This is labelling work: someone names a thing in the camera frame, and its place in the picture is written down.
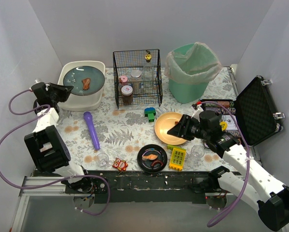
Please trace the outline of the blue ceramic plate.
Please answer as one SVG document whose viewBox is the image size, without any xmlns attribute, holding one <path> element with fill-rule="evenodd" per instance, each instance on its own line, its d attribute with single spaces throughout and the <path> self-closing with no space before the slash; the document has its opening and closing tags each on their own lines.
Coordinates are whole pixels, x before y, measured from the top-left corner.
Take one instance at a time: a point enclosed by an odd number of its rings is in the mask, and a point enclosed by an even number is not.
<svg viewBox="0 0 289 232">
<path fill-rule="evenodd" d="M 104 74 L 91 66 L 78 66 L 68 71 L 63 78 L 64 86 L 73 86 L 71 94 L 89 96 L 104 86 Z"/>
</svg>

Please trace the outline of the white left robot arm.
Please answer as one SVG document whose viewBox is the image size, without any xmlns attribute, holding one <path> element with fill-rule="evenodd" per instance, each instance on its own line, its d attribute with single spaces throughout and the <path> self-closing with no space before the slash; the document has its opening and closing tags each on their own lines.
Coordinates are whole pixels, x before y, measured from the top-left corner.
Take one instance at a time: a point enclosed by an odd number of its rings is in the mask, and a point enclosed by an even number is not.
<svg viewBox="0 0 289 232">
<path fill-rule="evenodd" d="M 71 161 L 69 150 L 57 130 L 58 103 L 67 101 L 72 89 L 72 86 L 44 82 L 31 87 L 36 96 L 33 109 L 38 120 L 35 129 L 24 137 L 24 141 L 38 171 L 68 177 L 61 181 L 62 184 L 88 193 L 93 188 L 91 179 L 86 177 L 88 172 Z"/>
</svg>

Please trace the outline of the yellow plate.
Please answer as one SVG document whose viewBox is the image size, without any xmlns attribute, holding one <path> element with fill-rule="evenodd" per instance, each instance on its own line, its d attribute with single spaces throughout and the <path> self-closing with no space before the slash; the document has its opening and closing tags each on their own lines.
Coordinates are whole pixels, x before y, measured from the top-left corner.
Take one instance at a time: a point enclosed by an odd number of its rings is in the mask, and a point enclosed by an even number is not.
<svg viewBox="0 0 289 232">
<path fill-rule="evenodd" d="M 178 138 L 169 135 L 167 132 L 169 129 L 175 126 L 175 122 L 178 122 L 182 117 L 182 114 L 177 112 L 167 112 L 158 117 L 155 122 L 155 134 L 164 143 L 168 145 L 181 145 L 186 142 L 182 138 Z"/>
</svg>

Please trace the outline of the silver lid pepper jar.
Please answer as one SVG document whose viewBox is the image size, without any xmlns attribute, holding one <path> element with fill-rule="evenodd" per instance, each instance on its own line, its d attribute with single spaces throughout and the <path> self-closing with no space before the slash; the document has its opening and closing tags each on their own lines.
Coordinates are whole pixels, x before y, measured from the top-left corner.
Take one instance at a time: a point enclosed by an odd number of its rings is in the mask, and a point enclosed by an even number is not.
<svg viewBox="0 0 289 232">
<path fill-rule="evenodd" d="M 135 93 L 141 93 L 143 89 L 142 72 L 138 69 L 133 69 L 130 73 L 130 77 Z"/>
</svg>

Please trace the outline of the clear glass bottle gold cap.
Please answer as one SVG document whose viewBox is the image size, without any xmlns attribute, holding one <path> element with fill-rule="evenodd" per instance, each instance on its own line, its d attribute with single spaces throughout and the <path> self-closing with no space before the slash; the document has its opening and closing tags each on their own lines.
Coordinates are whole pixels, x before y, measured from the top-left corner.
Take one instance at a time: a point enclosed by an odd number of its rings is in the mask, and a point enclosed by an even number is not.
<svg viewBox="0 0 289 232">
<path fill-rule="evenodd" d="M 149 50 L 146 50 L 145 62 L 143 66 L 143 81 L 146 90 L 151 91 L 154 87 L 154 64 L 152 62 L 152 55 Z"/>
</svg>

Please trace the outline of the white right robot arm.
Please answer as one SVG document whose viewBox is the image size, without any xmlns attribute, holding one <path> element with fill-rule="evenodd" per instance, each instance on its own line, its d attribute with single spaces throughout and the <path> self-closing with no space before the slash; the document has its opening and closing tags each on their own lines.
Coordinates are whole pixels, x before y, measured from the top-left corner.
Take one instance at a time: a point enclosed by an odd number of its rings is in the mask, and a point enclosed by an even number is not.
<svg viewBox="0 0 289 232">
<path fill-rule="evenodd" d="M 248 146 L 242 146 L 235 137 L 222 130 L 215 112 L 203 111 L 196 117 L 182 115 L 167 133 L 189 141 L 194 138 L 205 140 L 213 152 L 245 177 L 242 181 L 227 171 L 219 172 L 218 185 L 256 209 L 270 230 L 277 232 L 289 224 L 289 186 L 251 159 L 246 150 Z"/>
</svg>

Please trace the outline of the brown sauce jar white lid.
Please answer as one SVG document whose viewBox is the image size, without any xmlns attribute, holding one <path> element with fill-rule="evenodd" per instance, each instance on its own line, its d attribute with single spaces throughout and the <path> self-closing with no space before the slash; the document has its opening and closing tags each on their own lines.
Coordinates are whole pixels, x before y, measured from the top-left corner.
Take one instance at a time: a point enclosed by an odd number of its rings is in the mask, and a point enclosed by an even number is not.
<svg viewBox="0 0 289 232">
<path fill-rule="evenodd" d="M 125 85 L 121 88 L 122 101 L 124 104 L 131 104 L 133 101 L 133 88 Z"/>
</svg>

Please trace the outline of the small black plate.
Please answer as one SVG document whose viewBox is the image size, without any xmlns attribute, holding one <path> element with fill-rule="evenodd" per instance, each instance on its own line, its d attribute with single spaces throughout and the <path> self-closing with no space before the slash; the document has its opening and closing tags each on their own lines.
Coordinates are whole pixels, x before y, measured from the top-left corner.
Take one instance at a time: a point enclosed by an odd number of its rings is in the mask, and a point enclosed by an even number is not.
<svg viewBox="0 0 289 232">
<path fill-rule="evenodd" d="M 166 151 L 159 145 L 145 145 L 137 155 L 139 167 L 150 174 L 161 172 L 166 167 L 167 161 Z"/>
</svg>

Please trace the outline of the pink lid toothpick jar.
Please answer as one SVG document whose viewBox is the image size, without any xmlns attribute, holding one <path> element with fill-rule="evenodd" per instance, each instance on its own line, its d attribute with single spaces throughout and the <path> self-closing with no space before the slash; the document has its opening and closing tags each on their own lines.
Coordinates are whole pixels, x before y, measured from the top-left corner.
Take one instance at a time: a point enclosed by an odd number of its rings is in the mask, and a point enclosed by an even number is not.
<svg viewBox="0 0 289 232">
<path fill-rule="evenodd" d="M 126 86 L 126 85 L 128 85 L 129 79 L 127 76 L 122 75 L 119 77 L 119 82 L 122 86 Z"/>
</svg>

